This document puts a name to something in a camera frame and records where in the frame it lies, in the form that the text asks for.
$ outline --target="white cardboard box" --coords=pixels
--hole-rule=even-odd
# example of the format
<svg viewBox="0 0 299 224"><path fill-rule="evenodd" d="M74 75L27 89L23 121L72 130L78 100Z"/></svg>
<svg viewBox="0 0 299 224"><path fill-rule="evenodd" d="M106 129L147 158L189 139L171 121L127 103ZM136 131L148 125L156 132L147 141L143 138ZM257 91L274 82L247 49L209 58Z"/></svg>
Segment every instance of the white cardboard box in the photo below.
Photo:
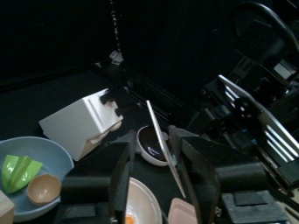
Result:
<svg viewBox="0 0 299 224"><path fill-rule="evenodd" d="M100 144L110 131L120 127L123 116L118 116L115 101L106 104L98 93L75 101L70 106L40 120L43 134L68 151L79 161Z"/></svg>

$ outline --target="black cable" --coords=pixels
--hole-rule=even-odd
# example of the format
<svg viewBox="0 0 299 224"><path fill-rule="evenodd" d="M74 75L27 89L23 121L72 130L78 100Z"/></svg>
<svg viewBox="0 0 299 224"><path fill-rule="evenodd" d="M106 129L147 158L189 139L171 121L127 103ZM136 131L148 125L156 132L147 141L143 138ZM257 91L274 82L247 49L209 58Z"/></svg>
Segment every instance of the black cable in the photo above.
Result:
<svg viewBox="0 0 299 224"><path fill-rule="evenodd" d="M245 2L238 4L233 9L230 13L230 22L235 38L241 36L238 26L238 14L242 11L250 11L258 14L274 27L277 34L281 36L290 49L293 49L291 53L299 53L299 45L291 29L289 28L281 17L273 12L273 10L261 3Z"/></svg>

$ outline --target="white container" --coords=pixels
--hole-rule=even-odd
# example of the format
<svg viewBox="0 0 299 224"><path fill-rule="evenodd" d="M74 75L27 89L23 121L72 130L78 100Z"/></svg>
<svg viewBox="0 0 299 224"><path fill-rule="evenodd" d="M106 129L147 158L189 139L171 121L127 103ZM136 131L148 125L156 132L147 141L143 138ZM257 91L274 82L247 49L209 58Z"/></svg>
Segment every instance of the white container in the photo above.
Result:
<svg viewBox="0 0 299 224"><path fill-rule="evenodd" d="M122 125L123 116L118 116L115 101L106 104L99 97L104 89L75 101L68 107L40 120L43 134L68 151L79 161L100 144L110 131Z"/></svg>
<svg viewBox="0 0 299 224"><path fill-rule="evenodd" d="M0 223L14 224L15 221L15 204L0 191Z"/></svg>

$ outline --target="white plate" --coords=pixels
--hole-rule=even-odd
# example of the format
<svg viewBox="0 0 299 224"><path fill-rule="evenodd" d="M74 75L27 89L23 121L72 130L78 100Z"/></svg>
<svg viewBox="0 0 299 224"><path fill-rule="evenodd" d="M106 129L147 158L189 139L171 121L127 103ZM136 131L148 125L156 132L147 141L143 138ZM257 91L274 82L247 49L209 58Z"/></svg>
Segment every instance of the white plate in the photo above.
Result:
<svg viewBox="0 0 299 224"><path fill-rule="evenodd" d="M130 179L126 214L134 216L135 224L163 224L162 209L155 195L135 178Z"/></svg>

